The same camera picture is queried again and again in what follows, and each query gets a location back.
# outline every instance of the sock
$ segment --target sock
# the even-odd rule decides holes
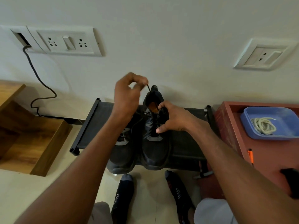
[[[195,207],[185,188],[185,185],[180,177],[170,170],[165,171],[165,178],[167,180],[168,187],[176,201],[179,223],[189,224],[188,211],[190,208],[195,209]]]
[[[127,221],[129,204],[134,194],[133,177],[124,174],[116,191],[111,216],[114,224],[125,224]]]

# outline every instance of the blue plastic container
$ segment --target blue plastic container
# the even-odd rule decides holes
[[[271,123],[276,127],[272,135],[257,132],[251,122],[252,118],[271,117]],[[299,118],[289,108],[285,107],[247,107],[241,114],[241,121],[249,137],[262,140],[291,140],[299,138]]]

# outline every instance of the white cord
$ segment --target white cord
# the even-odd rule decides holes
[[[276,127],[271,123],[269,119],[275,120],[274,118],[263,117],[263,118],[252,118],[251,122],[257,132],[265,135],[271,135],[273,132],[276,131]]]

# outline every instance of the wall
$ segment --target wall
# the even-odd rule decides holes
[[[251,37],[299,40],[299,0],[0,0],[3,25],[93,26],[106,56],[30,54],[58,98],[42,114],[84,119],[99,97],[113,101],[115,82],[133,71],[165,99],[203,108],[222,101],[299,102],[296,50],[271,72],[234,70]],[[6,39],[0,30],[0,39]],[[25,106],[51,92],[40,86],[24,54],[0,42],[0,79],[24,82]],[[146,90],[142,92],[143,101]]]

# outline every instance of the person's left hand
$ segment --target person's left hand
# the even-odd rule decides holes
[[[129,85],[136,82],[131,89]],[[114,90],[114,106],[111,115],[129,122],[139,104],[140,91],[148,84],[147,78],[129,72],[118,80]]]

